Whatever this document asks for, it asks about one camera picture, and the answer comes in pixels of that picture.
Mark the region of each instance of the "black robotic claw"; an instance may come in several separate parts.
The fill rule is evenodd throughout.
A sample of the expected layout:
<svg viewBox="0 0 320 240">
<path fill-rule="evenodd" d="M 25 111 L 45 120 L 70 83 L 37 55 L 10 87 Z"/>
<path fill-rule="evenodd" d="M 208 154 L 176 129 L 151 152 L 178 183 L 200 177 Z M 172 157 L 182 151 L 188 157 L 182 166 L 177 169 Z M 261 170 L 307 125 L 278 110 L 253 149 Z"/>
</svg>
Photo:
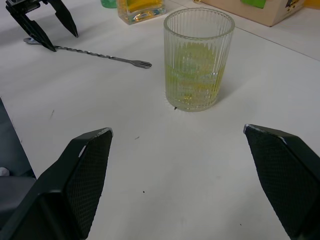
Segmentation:
<svg viewBox="0 0 320 240">
<path fill-rule="evenodd" d="M 7 0 L 6 9 L 24 31 L 38 43 L 41 43 L 47 49 L 56 52 L 55 47 L 42 28 L 36 21 L 30 20 L 26 14 L 40 7 L 40 2 L 51 4 L 55 9 L 56 17 L 63 26 L 68 29 L 76 38 L 78 37 L 77 27 L 66 6 L 61 0 Z"/>
</svg>

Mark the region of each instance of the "ribbed glass tumbler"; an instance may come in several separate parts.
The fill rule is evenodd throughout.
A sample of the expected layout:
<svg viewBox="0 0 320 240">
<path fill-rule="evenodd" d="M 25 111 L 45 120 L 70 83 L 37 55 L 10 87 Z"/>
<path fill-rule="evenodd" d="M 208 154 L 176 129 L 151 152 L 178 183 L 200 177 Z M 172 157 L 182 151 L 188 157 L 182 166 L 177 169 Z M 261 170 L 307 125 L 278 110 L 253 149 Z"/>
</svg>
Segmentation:
<svg viewBox="0 0 320 240">
<path fill-rule="evenodd" d="M 176 11 L 164 20 L 165 95 L 197 112 L 216 101 L 235 28 L 227 14 L 207 8 Z"/>
</svg>

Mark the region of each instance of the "white table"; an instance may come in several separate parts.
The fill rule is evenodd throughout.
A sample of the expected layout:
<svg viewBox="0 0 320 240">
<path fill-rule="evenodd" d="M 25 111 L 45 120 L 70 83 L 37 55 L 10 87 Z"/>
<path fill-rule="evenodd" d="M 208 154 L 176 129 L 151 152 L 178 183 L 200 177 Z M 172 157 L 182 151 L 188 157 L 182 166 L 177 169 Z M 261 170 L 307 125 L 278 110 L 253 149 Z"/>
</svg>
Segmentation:
<svg viewBox="0 0 320 240">
<path fill-rule="evenodd" d="M 54 44 L 153 64 L 26 45 L 0 10 L 0 96 L 35 175 L 72 138 L 113 129 L 88 239 L 288 240 L 242 130 L 247 123 L 281 129 L 320 154 L 320 62 L 235 29 L 217 104 L 174 110 L 165 97 L 164 16 L 128 26 L 98 0 L 66 5 L 78 39 L 49 7 L 31 14 Z"/>
</svg>

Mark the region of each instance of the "cardboard box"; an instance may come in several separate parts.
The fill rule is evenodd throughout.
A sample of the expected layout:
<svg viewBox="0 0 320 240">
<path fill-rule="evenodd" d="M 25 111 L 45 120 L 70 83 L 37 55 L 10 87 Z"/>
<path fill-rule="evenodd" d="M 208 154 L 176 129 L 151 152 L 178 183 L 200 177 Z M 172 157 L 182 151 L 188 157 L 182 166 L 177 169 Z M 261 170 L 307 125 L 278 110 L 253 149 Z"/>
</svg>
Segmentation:
<svg viewBox="0 0 320 240">
<path fill-rule="evenodd" d="M 299 11 L 304 1 L 266 0 L 263 8 L 243 3 L 241 0 L 202 0 L 201 2 L 271 27 Z"/>
</svg>

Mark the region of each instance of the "green bottle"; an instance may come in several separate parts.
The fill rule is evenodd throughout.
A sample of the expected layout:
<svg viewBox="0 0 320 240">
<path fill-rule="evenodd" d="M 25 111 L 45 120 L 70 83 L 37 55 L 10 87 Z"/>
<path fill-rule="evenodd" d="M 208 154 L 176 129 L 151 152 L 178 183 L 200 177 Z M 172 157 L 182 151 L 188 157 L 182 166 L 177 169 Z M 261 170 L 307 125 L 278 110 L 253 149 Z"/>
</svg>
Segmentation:
<svg viewBox="0 0 320 240">
<path fill-rule="evenodd" d="M 117 8 L 116 0 L 101 0 L 102 6 L 108 9 L 115 9 Z"/>
</svg>

